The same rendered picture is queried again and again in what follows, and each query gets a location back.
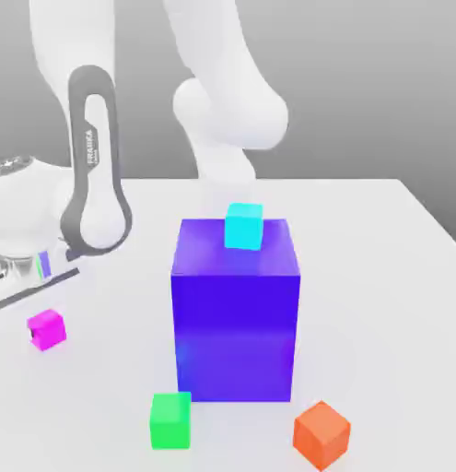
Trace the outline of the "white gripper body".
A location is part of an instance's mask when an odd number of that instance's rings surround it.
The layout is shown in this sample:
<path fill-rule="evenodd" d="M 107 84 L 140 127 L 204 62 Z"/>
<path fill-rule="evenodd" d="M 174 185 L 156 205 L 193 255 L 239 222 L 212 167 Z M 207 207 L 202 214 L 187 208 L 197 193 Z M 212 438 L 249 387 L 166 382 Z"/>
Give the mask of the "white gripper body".
<path fill-rule="evenodd" d="M 36 272 L 23 277 L 11 269 L 0 268 L 0 311 L 79 274 L 79 269 L 74 267 L 57 276 L 40 280 Z"/>

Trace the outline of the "small magenta cube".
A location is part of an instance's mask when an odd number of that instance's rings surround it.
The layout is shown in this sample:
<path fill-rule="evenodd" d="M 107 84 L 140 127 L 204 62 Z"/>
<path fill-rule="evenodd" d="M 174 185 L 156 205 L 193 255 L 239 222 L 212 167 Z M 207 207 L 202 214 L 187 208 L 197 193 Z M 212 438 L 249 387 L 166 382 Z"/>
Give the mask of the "small magenta cube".
<path fill-rule="evenodd" d="M 43 311 L 27 321 L 31 343 L 40 351 L 45 351 L 66 340 L 64 318 L 57 311 Z"/>

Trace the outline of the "small green cube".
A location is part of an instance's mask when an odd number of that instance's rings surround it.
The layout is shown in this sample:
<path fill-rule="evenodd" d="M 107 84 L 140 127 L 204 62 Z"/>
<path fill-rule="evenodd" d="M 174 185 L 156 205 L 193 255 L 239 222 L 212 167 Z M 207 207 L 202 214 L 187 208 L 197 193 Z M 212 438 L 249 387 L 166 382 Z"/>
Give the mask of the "small green cube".
<path fill-rule="evenodd" d="M 190 448 L 191 404 L 190 392 L 154 394 L 149 418 L 154 450 Z"/>

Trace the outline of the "small cyan cube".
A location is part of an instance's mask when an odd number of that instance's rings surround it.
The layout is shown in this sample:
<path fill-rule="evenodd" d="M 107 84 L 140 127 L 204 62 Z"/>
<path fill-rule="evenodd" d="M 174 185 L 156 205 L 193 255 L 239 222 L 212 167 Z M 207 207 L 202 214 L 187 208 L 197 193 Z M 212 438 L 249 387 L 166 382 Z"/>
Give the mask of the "small cyan cube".
<path fill-rule="evenodd" d="M 232 203 L 225 217 L 225 246 L 259 251 L 263 241 L 263 205 Z"/>

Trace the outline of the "small orange cube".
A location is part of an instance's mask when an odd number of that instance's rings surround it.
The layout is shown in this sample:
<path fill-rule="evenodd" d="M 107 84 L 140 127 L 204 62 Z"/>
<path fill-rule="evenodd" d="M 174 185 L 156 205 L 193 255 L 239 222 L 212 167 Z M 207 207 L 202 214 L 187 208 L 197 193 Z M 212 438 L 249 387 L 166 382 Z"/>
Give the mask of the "small orange cube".
<path fill-rule="evenodd" d="M 348 448 L 351 423 L 320 401 L 294 420 L 293 446 L 322 472 Z"/>

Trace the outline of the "large blue box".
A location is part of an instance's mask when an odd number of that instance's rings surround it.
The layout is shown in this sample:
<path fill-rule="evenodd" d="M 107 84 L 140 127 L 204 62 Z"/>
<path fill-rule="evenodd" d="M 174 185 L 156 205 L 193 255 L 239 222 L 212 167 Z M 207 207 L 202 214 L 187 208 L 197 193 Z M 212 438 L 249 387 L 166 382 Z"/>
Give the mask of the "large blue box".
<path fill-rule="evenodd" d="M 300 270 L 288 224 L 228 249 L 221 219 L 181 222 L 170 274 L 178 388 L 194 402 L 287 402 Z"/>

